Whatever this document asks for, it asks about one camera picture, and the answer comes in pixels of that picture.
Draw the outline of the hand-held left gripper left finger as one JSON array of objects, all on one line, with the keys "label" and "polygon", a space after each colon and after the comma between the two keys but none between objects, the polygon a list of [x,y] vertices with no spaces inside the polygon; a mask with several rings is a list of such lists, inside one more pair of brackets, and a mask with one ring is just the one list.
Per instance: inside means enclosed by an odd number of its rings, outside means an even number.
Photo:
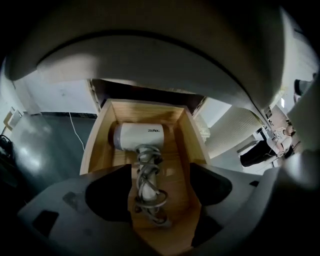
[{"label": "hand-held left gripper left finger", "polygon": [[131,223],[128,198],[132,188],[132,165],[124,164],[87,174],[92,179],[85,189],[85,202],[109,222]]}]

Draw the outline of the white curved table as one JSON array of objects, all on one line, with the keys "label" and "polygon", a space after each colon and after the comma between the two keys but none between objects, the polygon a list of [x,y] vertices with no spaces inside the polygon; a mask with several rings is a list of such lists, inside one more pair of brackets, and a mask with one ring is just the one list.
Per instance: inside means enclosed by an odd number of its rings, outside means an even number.
[{"label": "white curved table", "polygon": [[180,89],[266,124],[282,82],[273,0],[0,0],[0,61],[22,87],[85,79]]}]

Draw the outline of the wooden stool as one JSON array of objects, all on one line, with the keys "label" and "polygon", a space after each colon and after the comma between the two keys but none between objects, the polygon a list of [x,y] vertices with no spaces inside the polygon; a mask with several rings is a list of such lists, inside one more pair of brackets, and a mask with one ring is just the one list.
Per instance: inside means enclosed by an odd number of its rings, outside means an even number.
[{"label": "wooden stool", "polygon": [[133,152],[114,148],[113,132],[122,123],[162,124],[163,161],[157,186],[168,193],[164,206],[170,227],[156,227],[141,213],[131,213],[133,229],[163,256],[191,249],[201,205],[190,184],[190,163],[208,164],[210,157],[195,121],[186,106],[158,102],[108,99],[92,127],[82,157],[80,173],[134,164]]}]

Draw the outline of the white hair dryer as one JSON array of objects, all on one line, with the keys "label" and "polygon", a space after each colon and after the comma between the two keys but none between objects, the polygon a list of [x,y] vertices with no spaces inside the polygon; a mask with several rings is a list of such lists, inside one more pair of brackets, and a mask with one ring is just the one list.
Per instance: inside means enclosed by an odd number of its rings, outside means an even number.
[{"label": "white hair dryer", "polygon": [[143,213],[157,227],[168,228],[171,222],[164,206],[168,193],[157,186],[163,162],[164,128],[161,124],[124,122],[115,127],[113,145],[123,152],[136,153],[134,211]]}]

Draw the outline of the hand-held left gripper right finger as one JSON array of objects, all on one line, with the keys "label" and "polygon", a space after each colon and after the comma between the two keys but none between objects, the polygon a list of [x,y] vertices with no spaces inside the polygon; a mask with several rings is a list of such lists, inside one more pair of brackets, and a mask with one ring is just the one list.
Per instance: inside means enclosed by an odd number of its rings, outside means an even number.
[{"label": "hand-held left gripper right finger", "polygon": [[193,207],[221,203],[231,193],[232,182],[224,169],[209,164],[191,162],[188,168],[188,197]]}]

